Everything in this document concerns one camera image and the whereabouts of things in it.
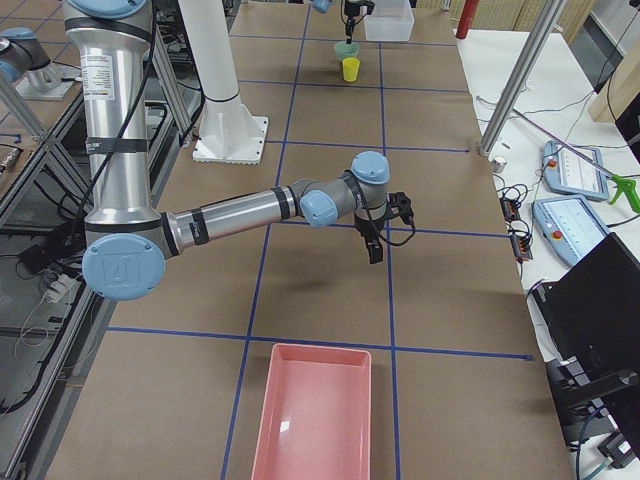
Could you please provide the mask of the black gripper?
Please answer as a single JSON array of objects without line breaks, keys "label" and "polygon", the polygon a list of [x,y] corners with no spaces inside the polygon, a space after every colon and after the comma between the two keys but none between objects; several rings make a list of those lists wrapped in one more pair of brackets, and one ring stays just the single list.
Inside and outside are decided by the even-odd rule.
[{"label": "black gripper", "polygon": [[364,209],[354,212],[354,226],[364,239],[370,264],[377,264],[383,261],[380,233],[384,229],[384,223],[385,213],[375,216],[373,212],[368,215]]},{"label": "black gripper", "polygon": [[353,32],[356,24],[355,18],[372,14],[374,11],[374,2],[372,0],[345,0],[342,10],[347,17],[345,20],[346,43],[351,44],[353,42]]}]

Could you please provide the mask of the grey background robot arm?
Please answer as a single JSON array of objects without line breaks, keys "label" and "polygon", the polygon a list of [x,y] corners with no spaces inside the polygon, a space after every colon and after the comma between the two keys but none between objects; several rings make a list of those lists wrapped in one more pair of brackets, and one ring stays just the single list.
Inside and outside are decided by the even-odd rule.
[{"label": "grey background robot arm", "polygon": [[72,87],[35,33],[26,27],[1,32],[1,77],[25,100],[62,101]]}]

